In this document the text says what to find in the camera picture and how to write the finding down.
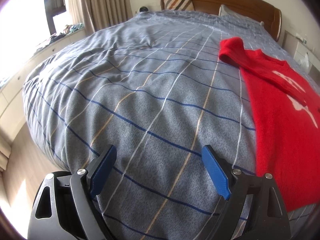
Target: wooden headboard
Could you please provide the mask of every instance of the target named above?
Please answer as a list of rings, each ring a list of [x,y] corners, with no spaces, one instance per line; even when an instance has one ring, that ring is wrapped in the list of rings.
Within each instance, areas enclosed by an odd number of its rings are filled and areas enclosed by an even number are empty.
[[[192,0],[196,11],[219,14],[220,5],[225,4],[233,11],[264,22],[264,28],[278,41],[281,31],[281,11],[263,0]]]

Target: wooden floor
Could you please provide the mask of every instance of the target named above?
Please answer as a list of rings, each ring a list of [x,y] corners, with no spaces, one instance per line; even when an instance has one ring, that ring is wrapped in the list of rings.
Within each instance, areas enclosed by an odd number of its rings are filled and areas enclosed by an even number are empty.
[[[52,164],[31,139],[27,124],[21,128],[12,144],[3,183],[12,211],[19,217],[16,223],[27,230],[33,200],[46,174],[61,168]]]

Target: red sweater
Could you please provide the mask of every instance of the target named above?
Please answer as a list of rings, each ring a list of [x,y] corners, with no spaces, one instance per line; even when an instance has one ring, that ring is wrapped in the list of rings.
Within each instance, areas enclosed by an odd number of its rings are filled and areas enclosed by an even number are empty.
[[[320,97],[286,61],[220,43],[219,59],[239,67],[256,127],[256,173],[271,173],[287,211],[320,200]]]

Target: white pillow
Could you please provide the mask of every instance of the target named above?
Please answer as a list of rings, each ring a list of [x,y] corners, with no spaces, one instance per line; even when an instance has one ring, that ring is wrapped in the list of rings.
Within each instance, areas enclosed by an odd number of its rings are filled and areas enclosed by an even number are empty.
[[[246,20],[249,20],[249,21],[252,21],[252,22],[255,22],[257,24],[260,24],[261,26],[264,25],[264,22],[257,22],[255,21],[254,19],[251,19],[250,17],[247,17],[247,16],[243,16],[239,13],[236,13],[235,11],[229,9],[227,6],[225,6],[224,4],[222,4],[220,6],[220,9],[219,9],[219,16],[224,16],[224,15],[232,15],[236,18],[239,18],[239,19],[246,19]]]

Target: bed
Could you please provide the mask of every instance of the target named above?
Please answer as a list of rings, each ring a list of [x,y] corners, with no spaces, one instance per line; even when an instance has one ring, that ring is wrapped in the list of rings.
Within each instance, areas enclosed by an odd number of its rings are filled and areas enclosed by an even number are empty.
[[[62,169],[75,172],[116,146],[95,205],[117,239],[206,239],[224,205],[201,161],[206,144],[255,174],[250,100],[239,69],[218,60],[222,39],[239,36],[246,49],[287,60],[319,92],[275,42],[280,10],[262,0],[193,2],[196,11],[143,12],[98,31],[48,58],[24,83],[31,136]],[[218,17],[222,3],[265,26]],[[289,213],[292,233],[313,208]]]

